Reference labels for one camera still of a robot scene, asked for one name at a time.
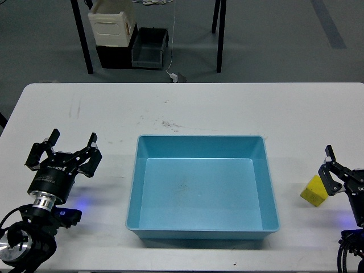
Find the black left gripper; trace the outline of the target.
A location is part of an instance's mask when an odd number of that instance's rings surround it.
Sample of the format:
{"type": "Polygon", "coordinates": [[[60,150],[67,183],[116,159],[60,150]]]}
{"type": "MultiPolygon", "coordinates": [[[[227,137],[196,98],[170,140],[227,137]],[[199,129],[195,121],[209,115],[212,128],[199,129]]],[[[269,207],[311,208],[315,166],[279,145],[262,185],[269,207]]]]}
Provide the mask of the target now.
{"type": "Polygon", "coordinates": [[[34,143],[25,162],[25,166],[36,172],[27,193],[47,193],[56,197],[57,205],[66,203],[77,173],[88,178],[93,177],[102,159],[96,143],[96,133],[91,133],[88,144],[77,156],[69,152],[54,152],[53,147],[59,136],[59,130],[53,129],[51,135],[43,142],[34,143]],[[41,162],[44,152],[48,157],[41,162]]]}

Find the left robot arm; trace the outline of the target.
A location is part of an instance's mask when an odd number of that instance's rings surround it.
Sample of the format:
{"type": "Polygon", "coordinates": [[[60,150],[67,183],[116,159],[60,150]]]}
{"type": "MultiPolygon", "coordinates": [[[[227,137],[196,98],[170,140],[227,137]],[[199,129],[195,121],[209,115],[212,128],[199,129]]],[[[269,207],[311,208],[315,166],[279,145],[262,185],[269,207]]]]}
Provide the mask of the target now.
{"type": "Polygon", "coordinates": [[[34,202],[13,209],[22,219],[1,227],[1,261],[12,272],[35,272],[53,256],[58,229],[77,225],[82,216],[78,209],[63,207],[76,176],[93,177],[102,159],[96,133],[85,148],[74,153],[53,150],[59,136],[54,129],[49,138],[33,144],[25,165],[36,173],[27,191],[34,202]]]}

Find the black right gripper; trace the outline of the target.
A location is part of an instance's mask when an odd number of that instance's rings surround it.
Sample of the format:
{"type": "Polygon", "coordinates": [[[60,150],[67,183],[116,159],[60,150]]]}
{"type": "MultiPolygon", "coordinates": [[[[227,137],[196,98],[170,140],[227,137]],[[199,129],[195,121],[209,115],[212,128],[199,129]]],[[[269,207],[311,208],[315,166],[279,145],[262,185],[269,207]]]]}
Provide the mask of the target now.
{"type": "Polygon", "coordinates": [[[336,161],[331,145],[325,148],[326,158],[318,175],[329,196],[345,192],[357,226],[363,227],[363,169],[349,169],[336,161]]]}

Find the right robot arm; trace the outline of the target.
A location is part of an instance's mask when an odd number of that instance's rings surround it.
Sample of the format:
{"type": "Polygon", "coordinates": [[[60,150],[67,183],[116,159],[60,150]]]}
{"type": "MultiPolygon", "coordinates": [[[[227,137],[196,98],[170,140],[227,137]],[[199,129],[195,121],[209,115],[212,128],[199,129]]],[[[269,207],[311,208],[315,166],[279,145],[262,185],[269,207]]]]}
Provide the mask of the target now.
{"type": "Polygon", "coordinates": [[[349,169],[336,161],[330,145],[325,148],[326,159],[318,170],[318,175],[329,196],[344,192],[358,229],[344,230],[337,254],[337,271],[348,271],[348,254],[363,258],[363,169],[349,169]]]}

